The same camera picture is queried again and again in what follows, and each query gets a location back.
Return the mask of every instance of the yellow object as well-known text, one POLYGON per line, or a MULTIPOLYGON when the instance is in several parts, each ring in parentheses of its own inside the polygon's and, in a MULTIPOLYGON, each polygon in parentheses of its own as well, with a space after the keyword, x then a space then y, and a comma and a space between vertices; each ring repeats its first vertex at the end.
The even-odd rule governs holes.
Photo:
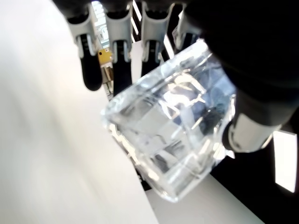
POLYGON ((98 56, 99 56, 99 61, 100 61, 101 65, 111 62, 112 54, 111 54, 109 48, 99 50, 98 56))

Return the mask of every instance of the white surface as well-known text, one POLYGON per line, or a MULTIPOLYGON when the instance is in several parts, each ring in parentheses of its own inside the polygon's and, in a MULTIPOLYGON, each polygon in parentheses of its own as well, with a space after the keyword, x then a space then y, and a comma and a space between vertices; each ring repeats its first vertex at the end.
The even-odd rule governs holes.
POLYGON ((290 132, 273 132, 275 153, 275 182, 295 192, 297 177, 297 135, 290 132))
POLYGON ((162 200, 153 190, 146 194, 160 224, 263 223, 211 175, 176 204, 162 200))
POLYGON ((49 0, 0 3, 0 223, 156 224, 49 0))

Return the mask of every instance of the white panel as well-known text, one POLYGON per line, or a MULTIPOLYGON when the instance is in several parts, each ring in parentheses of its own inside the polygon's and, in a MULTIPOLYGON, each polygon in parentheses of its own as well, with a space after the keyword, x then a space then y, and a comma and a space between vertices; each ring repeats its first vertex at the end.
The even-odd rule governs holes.
POLYGON ((284 131, 273 133, 275 182, 290 192, 295 191, 297 176, 297 135, 284 131))
POLYGON ((157 224, 53 2, 1 1, 0 15, 0 223, 157 224))

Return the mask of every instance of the robotic hand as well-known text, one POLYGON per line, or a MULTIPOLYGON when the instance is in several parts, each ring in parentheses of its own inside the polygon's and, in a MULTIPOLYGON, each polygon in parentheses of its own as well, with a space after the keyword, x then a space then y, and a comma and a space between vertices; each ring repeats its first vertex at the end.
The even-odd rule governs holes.
MULTIPOLYGON (((90 90, 102 83, 90 0, 53 0, 65 16, 90 90)), ((173 3, 184 5, 176 51, 205 39, 237 87, 236 113, 223 135, 235 152, 254 152, 299 106, 298 14, 296 6, 272 1, 250 5, 232 0, 144 0, 142 2, 142 75, 160 64, 159 52, 173 3)), ((101 0, 113 53, 114 95, 130 84, 131 0, 101 0)))

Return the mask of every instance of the transparent crystal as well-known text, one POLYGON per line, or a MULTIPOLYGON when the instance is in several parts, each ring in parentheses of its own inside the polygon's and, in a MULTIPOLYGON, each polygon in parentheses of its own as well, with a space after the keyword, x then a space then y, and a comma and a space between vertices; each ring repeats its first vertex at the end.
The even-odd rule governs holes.
POLYGON ((103 121, 152 188, 176 202, 224 158, 234 93, 201 40, 113 98, 103 121))

